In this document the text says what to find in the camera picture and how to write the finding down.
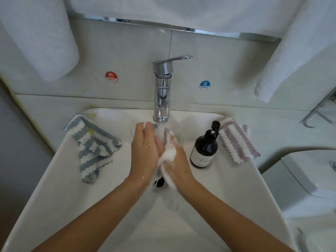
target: hot label sticker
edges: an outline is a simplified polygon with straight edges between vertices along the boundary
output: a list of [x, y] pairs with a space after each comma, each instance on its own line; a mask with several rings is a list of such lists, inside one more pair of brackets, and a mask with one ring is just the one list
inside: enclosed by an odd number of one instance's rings
[[118, 76], [114, 72], [107, 72], [105, 78], [109, 82], [117, 82]]
[[201, 90], [207, 90], [210, 87], [210, 82], [208, 80], [204, 80], [199, 84], [199, 88]]

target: forearm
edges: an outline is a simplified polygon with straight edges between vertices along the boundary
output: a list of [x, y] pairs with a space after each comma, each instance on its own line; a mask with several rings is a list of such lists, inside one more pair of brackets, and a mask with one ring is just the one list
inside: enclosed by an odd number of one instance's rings
[[136, 183], [125, 179], [112, 192], [35, 248], [33, 252], [97, 251], [137, 202], [145, 188], [144, 182]]
[[196, 180], [179, 192], [234, 252], [290, 251], [287, 245], [222, 202]]

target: red hot sticker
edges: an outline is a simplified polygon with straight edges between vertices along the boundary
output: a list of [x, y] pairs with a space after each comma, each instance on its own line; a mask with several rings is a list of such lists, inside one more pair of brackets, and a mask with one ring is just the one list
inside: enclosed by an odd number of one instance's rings
[[109, 82], [117, 82], [118, 76], [114, 72], [107, 72], [105, 78]]

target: striped dish cloth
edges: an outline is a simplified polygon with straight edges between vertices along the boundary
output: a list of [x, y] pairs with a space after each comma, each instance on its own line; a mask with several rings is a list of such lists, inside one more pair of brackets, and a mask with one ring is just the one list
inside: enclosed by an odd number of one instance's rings
[[121, 147], [121, 141], [83, 114], [74, 115], [64, 130], [78, 142], [82, 181], [93, 184], [100, 169], [112, 162], [112, 155]]
[[230, 117], [223, 117], [218, 121], [221, 124], [219, 137], [235, 163], [240, 164], [260, 156], [249, 140], [247, 125], [240, 125]]

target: white sink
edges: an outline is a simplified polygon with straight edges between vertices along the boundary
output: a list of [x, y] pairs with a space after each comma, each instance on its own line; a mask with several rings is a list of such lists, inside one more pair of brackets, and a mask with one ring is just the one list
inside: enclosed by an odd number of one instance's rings
[[[15, 224], [5, 252], [31, 251], [127, 177], [135, 124], [152, 121], [153, 110], [96, 108], [83, 112], [118, 137], [123, 146], [93, 184], [81, 181], [78, 146], [71, 135], [44, 173]], [[198, 136], [219, 114], [171, 111], [172, 129], [187, 156]], [[209, 191], [279, 240], [295, 248], [289, 228], [252, 161], [235, 164], [218, 140], [218, 152], [209, 168], [191, 166], [195, 178]], [[111, 233], [99, 251], [226, 251], [225, 243], [198, 213], [169, 187], [152, 185]]]

